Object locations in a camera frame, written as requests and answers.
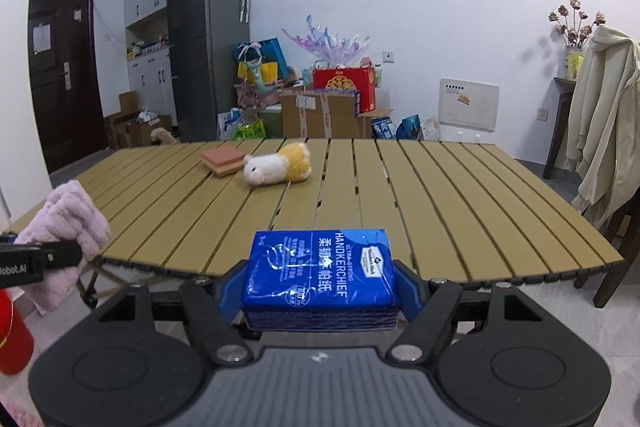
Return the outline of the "pink fluffy rug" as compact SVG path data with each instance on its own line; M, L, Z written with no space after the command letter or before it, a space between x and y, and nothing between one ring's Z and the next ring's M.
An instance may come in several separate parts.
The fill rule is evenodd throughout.
M1 404L21 427L42 427L43 423L34 405L28 398L12 395L9 389L2 390Z

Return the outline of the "pink layered sponge block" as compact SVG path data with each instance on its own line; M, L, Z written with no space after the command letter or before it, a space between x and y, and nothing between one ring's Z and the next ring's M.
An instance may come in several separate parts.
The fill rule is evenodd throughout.
M238 172L244 166L245 153L230 145L221 145L213 150L203 150L201 161L214 176L223 178Z

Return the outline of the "grey refrigerator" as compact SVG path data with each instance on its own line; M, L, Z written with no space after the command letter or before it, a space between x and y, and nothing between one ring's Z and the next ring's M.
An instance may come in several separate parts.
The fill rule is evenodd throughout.
M241 0L167 0L171 86L180 139L214 141L236 105L234 49L250 40Z

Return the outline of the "blue gift bag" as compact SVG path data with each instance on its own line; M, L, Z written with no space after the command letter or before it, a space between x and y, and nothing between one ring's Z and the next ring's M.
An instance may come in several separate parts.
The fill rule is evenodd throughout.
M288 75L288 63L277 38L241 42L232 53L238 64L238 78L254 86L259 94L276 90L278 82Z

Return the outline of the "white alpaca plush toy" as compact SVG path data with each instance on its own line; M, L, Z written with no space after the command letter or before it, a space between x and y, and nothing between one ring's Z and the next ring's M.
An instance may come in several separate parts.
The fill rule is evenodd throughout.
M277 153L244 158L243 176L251 186L303 182L311 173L310 152L302 142L286 144Z

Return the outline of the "iridescent ribbon decoration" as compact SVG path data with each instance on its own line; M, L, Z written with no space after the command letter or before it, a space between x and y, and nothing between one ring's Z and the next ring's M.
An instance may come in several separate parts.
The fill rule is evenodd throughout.
M296 46L331 67L349 66L358 62L370 46L369 36L341 38L337 34L331 34L327 27L316 26L311 15L306 17L306 27L307 33L304 36L292 35L285 29L282 31Z

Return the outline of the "dark brown door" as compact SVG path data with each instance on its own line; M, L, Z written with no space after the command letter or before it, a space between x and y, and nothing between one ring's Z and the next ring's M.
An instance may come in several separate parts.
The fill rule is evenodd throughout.
M107 146L92 0L29 0L30 92L47 172Z

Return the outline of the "white wall heater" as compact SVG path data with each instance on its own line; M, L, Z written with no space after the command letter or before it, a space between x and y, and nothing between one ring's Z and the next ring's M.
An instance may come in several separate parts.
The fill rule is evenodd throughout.
M437 119L446 126L494 132L499 94L496 84L442 78Z

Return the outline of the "red gift box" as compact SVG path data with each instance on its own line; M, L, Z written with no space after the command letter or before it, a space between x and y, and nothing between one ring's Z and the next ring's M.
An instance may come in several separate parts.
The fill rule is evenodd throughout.
M312 71L311 78L314 90L358 91L361 112L375 110L376 86L373 67L317 68Z

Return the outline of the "large cardboard box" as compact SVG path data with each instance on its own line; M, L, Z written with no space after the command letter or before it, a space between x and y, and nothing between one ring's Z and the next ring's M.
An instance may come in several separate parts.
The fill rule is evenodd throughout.
M360 113L357 91L283 91L282 129L286 139L370 139L372 120L389 109Z

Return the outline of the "pink fluffy headband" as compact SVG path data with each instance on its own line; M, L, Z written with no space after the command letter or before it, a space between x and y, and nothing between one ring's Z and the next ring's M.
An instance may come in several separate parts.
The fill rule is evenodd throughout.
M40 313L53 312L62 305L82 269L101 252L110 234L106 218L77 180L61 184L49 194L34 219L18 233L15 244L76 242L82 258L76 267L45 269L42 282L22 286Z

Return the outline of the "tan folding camping table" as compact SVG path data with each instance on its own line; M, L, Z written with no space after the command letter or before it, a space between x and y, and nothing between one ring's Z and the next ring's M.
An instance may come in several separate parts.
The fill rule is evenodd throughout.
M178 277L226 272L260 230L382 229L416 274L468 287L589 277L622 256L490 144L312 139L311 175L217 178L201 143L123 148L79 176L111 225L101 263Z

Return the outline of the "beige hooded jacket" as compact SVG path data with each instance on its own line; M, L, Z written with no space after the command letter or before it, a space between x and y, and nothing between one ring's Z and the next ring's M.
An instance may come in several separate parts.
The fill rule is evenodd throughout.
M570 104L566 159L582 179L572 206L597 229L639 188L639 43L608 26L588 41Z

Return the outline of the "blue handkerchief tissue pack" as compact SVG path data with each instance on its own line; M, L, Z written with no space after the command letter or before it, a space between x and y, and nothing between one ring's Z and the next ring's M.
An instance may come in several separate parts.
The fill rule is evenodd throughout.
M241 309L263 332L394 329L399 297L386 231L256 233Z

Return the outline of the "open cardboard box floor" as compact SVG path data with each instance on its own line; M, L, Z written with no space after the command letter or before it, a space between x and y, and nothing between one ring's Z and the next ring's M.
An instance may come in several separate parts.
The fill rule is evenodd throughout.
M107 145L109 148L130 148L160 143L163 129L170 135L172 121L169 115L143 109L139 106L138 94L134 91L122 92L119 96L119 111L103 119Z

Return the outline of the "red plastic bucket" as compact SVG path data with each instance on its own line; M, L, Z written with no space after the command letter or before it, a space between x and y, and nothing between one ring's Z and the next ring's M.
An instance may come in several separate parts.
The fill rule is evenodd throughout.
M20 373L32 358L34 338L4 289L0 306L0 371L12 376Z

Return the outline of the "white kitchen cabinets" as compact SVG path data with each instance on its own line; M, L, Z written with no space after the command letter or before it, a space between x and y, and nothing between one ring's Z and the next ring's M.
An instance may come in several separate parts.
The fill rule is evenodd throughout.
M177 124L168 52L167 0L124 0L130 90L144 109Z

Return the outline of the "dried flower bouquet vase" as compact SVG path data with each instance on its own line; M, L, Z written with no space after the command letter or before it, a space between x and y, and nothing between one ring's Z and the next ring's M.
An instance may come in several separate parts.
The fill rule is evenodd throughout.
M560 4L551 11L548 21L564 42L559 76L566 80L576 80L593 31L606 23L606 16L601 11L590 16L582 8L582 2L570 0L567 4Z

